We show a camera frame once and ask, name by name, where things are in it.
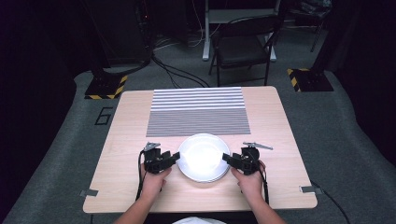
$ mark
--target wooden table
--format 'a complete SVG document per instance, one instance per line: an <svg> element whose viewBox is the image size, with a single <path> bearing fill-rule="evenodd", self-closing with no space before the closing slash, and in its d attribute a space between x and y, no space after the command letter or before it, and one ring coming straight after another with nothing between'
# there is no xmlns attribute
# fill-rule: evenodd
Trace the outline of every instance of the wooden table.
<svg viewBox="0 0 396 224"><path fill-rule="evenodd" d="M315 194L300 192L310 186L299 149L277 91L273 87L241 88L250 134L217 135L231 152L240 154L242 144L256 142L274 150L261 150L266 164L270 205L275 209L313 208ZM84 212L122 213L134 202L138 185L138 154L147 142L161 143L162 152L176 153L188 136L147 137L154 91L126 91L122 94L94 173ZM231 172L212 183L198 183L174 165L167 184L150 212L248 211Z"/></svg>

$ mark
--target white bowl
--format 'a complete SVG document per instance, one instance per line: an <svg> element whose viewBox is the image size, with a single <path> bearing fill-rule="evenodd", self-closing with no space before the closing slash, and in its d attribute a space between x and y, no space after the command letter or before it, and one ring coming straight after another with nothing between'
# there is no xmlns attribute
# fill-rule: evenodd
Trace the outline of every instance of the white bowl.
<svg viewBox="0 0 396 224"><path fill-rule="evenodd" d="M229 168L222 155L230 155L230 149L213 134L198 133L190 136L184 140L178 151L178 167L184 175L194 181L213 182L225 175Z"/></svg>

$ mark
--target gray carpet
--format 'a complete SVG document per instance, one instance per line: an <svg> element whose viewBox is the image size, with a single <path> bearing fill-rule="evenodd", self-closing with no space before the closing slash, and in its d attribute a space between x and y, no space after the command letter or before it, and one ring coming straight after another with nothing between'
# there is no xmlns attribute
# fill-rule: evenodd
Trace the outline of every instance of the gray carpet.
<svg viewBox="0 0 396 224"><path fill-rule="evenodd" d="M287 69L312 66L323 37L311 53L313 34L282 30L268 84L279 92L309 177L342 206L351 223L396 223L396 169L356 123L353 107L337 78L331 72L325 73L334 88L329 92L295 92L291 86ZM203 43L195 48L175 44L154 52L164 63L195 74L214 87L216 78L207 74L209 62L202 61L202 48ZM241 73L255 77L262 69L256 66L250 71L244 68L227 72L223 83L238 79L236 75ZM183 88L199 87L185 78L174 79ZM119 101L84 100L91 80L89 72L76 77L78 91L67 118L4 223L90 222L90 216L82 211L84 198L78 195L90 186L109 129L109 125L94 124L103 107L112 107L106 110L111 121ZM259 85L262 80L228 86ZM169 76L151 62L128 76L124 90L171 88L174 86ZM329 197L317 197L314 209L277 212L288 223L346 223ZM119 215L96 215L93 223L111 223Z"/></svg>

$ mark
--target handheld controller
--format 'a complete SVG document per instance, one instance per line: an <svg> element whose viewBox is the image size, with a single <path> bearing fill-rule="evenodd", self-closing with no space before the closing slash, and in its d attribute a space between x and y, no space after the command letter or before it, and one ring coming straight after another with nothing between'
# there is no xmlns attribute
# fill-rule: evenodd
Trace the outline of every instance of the handheld controller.
<svg viewBox="0 0 396 224"><path fill-rule="evenodd" d="M161 149L157 148L159 143L147 143L143 149L145 155L145 170L152 174L158 174L162 170L166 170L180 159L179 152L171 156L170 151L165 151L161 154Z"/></svg>
<svg viewBox="0 0 396 224"><path fill-rule="evenodd" d="M261 163L259 161L260 152L257 147L266 148L272 150L272 147L266 147L256 143L246 143L244 145L247 147L241 147L242 153L237 154L233 153L232 156L229 156L223 153L222 159L227 162L230 166L235 169L241 170L244 175L252 175L255 172L259 171L260 175L262 176L262 187L264 188L265 194L265 201L269 203L269 196L268 196L268 185L266 180L265 170L261 170Z"/></svg>

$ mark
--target person's left hand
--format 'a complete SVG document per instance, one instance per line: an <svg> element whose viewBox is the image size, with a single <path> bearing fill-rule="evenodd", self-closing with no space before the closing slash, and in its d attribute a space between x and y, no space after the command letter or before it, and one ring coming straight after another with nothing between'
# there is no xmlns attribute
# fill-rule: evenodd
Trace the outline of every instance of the person's left hand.
<svg viewBox="0 0 396 224"><path fill-rule="evenodd" d="M141 197L155 200L161 191L161 188L166 184L165 178L171 173L172 168L168 168L159 174L152 174L146 172L144 164L141 164L142 177L144 177Z"/></svg>

